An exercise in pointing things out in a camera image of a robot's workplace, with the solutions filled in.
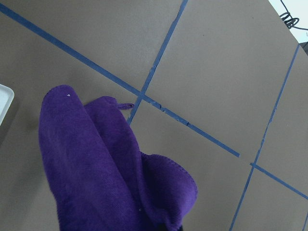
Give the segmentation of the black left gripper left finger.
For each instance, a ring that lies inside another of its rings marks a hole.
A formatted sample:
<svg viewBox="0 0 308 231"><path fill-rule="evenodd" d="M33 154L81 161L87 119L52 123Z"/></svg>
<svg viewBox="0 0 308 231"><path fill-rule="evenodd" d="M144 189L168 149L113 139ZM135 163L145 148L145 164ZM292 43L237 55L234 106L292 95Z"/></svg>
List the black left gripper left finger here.
<svg viewBox="0 0 308 231"><path fill-rule="evenodd" d="M166 225L165 224L159 224L157 226L157 231L166 231Z"/></svg>

